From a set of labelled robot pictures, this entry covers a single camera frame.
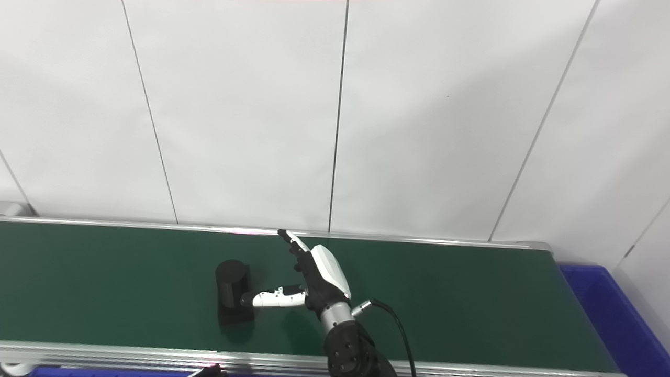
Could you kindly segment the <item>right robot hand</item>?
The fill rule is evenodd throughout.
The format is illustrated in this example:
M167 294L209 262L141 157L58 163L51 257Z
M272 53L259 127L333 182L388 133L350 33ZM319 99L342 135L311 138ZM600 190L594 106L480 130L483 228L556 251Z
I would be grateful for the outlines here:
M304 305L318 317L328 315L335 322L353 320L350 308L351 291L337 258L323 245L307 246L296 234L279 229L278 235L289 244L297 260L297 271L306 286L282 286L274 291L243 293L244 307L290 307Z

